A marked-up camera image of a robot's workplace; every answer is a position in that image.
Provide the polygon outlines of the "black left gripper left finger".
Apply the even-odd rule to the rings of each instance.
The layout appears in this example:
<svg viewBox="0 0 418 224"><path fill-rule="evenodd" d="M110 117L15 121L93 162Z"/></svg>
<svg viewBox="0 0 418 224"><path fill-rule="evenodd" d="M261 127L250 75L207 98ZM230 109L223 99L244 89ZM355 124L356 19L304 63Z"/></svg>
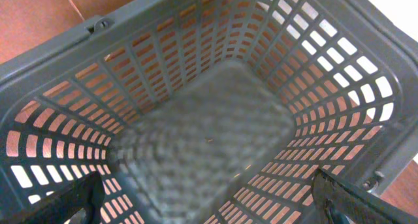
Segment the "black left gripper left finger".
<svg viewBox="0 0 418 224"><path fill-rule="evenodd" d="M92 172L36 202L32 207L1 220L1 223L64 223L80 210L82 223L100 223L105 198L99 172Z"/></svg>

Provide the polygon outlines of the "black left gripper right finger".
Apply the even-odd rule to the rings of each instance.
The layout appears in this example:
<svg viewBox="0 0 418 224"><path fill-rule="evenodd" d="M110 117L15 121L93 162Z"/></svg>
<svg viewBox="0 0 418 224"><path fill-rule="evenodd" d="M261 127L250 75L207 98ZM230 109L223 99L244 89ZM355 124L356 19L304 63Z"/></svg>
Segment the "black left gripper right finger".
<svg viewBox="0 0 418 224"><path fill-rule="evenodd" d="M417 223L415 216L323 169L314 172L312 197L320 223Z"/></svg>

